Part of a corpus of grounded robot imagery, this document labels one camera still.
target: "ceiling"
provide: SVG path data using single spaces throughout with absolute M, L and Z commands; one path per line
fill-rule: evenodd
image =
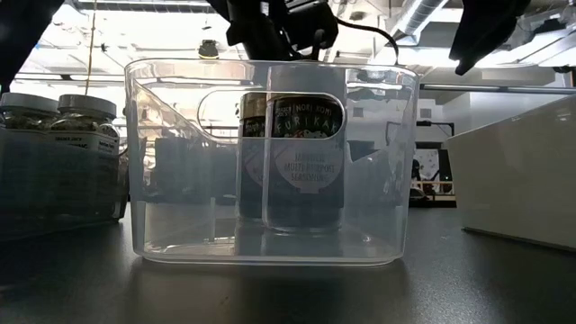
M 330 0 L 330 3 L 334 14 L 344 20 L 350 20 L 351 16 L 361 12 L 363 18 L 354 23 L 386 28 L 387 20 L 400 12 L 402 0 Z M 22 67 L 17 76 L 20 82 L 25 82 L 22 81 L 25 76 L 46 78 L 39 74 L 56 74 L 72 75 L 72 82 L 82 83 L 88 66 L 93 5 L 92 0 L 65 2 Z M 566 1 L 533 0 L 529 12 L 537 14 L 563 5 Z M 516 68 L 494 69 L 489 68 L 490 62 L 464 77 L 456 76 L 453 72 L 456 62 L 447 56 L 461 15 L 461 1 L 449 1 L 433 15 L 432 22 L 421 34 L 419 45 L 401 49 L 400 63 L 425 76 L 423 80 L 427 83 L 540 86 L 554 81 L 554 72 L 550 68 L 517 65 Z M 228 27 L 229 24 L 204 1 L 99 0 L 95 18 L 93 74 L 111 77 L 107 80 L 121 84 L 123 68 L 131 61 L 146 58 L 196 59 L 202 40 L 216 40 L 221 59 L 247 59 L 241 45 L 227 45 L 225 34 Z M 392 50 L 383 45 L 383 38 L 378 34 L 341 27 L 334 47 L 323 50 L 320 59 L 367 64 L 375 53 L 383 51 L 385 59 L 392 60 Z M 563 55 L 555 59 L 563 63 L 576 57 Z M 57 80 L 43 82 L 62 82 L 58 76 L 49 78 Z M 423 95 L 436 99 L 446 96 Z

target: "black cable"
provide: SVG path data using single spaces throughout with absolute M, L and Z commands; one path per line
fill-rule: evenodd
M 396 54 L 396 62 L 394 63 L 394 65 L 398 65 L 398 56 L 400 55 L 400 50 L 398 49 L 398 44 L 396 43 L 396 40 L 394 40 L 394 38 L 392 36 L 390 36 L 390 34 L 388 32 L 383 31 L 381 29 L 378 29 L 376 27 L 364 26 L 364 25 L 358 25 L 355 23 L 345 22 L 345 21 L 343 21 L 337 17 L 336 17 L 336 21 L 339 24 L 346 26 L 348 28 L 354 28 L 354 29 L 358 29 L 361 31 L 368 31 L 368 32 L 378 32 L 379 34 L 384 36 L 386 38 L 386 40 L 388 40 L 388 42 L 390 43 L 390 45 L 394 49 L 394 53 Z

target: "table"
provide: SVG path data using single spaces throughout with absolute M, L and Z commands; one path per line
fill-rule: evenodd
M 373 268 L 162 265 L 130 218 L 0 246 L 0 323 L 573 323 L 576 254 L 411 210 L 402 260 Z

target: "white bottle cap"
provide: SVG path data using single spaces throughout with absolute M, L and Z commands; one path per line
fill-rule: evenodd
M 45 113 L 58 113 L 58 102 L 33 94 L 5 93 L 0 99 L 0 110 L 7 107 L 28 108 Z
M 63 94 L 58 99 L 58 109 L 69 108 L 87 109 L 99 113 L 105 113 L 116 118 L 116 104 L 102 98 L 83 94 Z

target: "ceiling duct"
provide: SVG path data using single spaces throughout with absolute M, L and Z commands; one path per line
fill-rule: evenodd
M 392 37 L 396 41 L 411 37 L 414 41 L 406 45 L 418 45 L 420 32 L 432 18 L 434 11 L 441 9 L 448 0 L 406 0 L 392 27 Z

